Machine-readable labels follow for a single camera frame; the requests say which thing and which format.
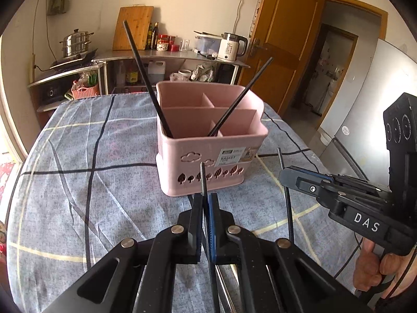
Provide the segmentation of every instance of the human hand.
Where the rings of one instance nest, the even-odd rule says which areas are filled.
[[[405,257],[389,253],[386,254],[380,262],[378,256],[372,252],[374,247],[374,242],[366,238],[363,239],[362,250],[356,260],[355,271],[353,273],[353,285],[360,291],[366,292],[369,291],[372,286],[377,286],[381,282],[382,275],[395,273],[395,277],[391,282],[391,285],[381,296],[381,298],[385,299],[407,267],[413,251]],[[416,275],[417,262],[414,262],[392,296],[397,296],[404,292],[413,283]]]

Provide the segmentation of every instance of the kettle handle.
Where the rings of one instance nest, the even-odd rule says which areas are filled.
[[[239,36],[238,37],[238,41],[243,41],[244,42],[244,46],[243,46],[243,51],[241,54],[236,54],[236,56],[244,56],[246,53],[246,50],[248,49],[248,39],[243,37],[243,36]]]

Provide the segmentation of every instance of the gray blue tablecloth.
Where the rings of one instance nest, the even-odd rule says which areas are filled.
[[[258,155],[281,147],[289,153],[286,166],[326,171],[312,151],[293,153],[295,143],[307,147],[268,105],[262,121],[269,134]],[[123,238],[155,237],[190,209],[186,196],[162,193],[156,154],[148,94],[77,100],[55,111],[24,164],[10,212],[8,272],[22,312],[43,311]],[[279,171],[278,157],[256,157],[242,184],[217,191],[220,208],[238,225],[269,240],[288,236]],[[296,244],[335,274],[356,245],[353,232],[330,220],[314,198],[290,194]],[[201,260],[177,267],[173,312],[212,312]],[[352,261],[338,278],[350,290],[353,267]],[[236,298],[236,281],[229,276],[227,283]]]

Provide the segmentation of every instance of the silver rivet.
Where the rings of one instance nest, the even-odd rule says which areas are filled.
[[[277,245],[279,248],[289,248],[291,246],[291,241],[285,238],[279,238],[277,240]]]
[[[240,233],[240,227],[236,225],[231,225],[228,227],[227,231],[230,234],[239,234]]]
[[[133,240],[132,238],[124,238],[121,244],[124,248],[130,248],[135,244],[135,240]]]
[[[182,227],[181,225],[175,225],[171,227],[171,232],[174,234],[180,234],[182,232],[184,232],[184,227]]]

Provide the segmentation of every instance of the electric kettle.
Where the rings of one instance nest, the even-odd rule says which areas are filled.
[[[235,61],[237,56],[243,56],[248,48],[248,39],[232,33],[224,33],[220,41],[218,58],[226,61]],[[243,51],[238,54],[240,41],[243,42]]]

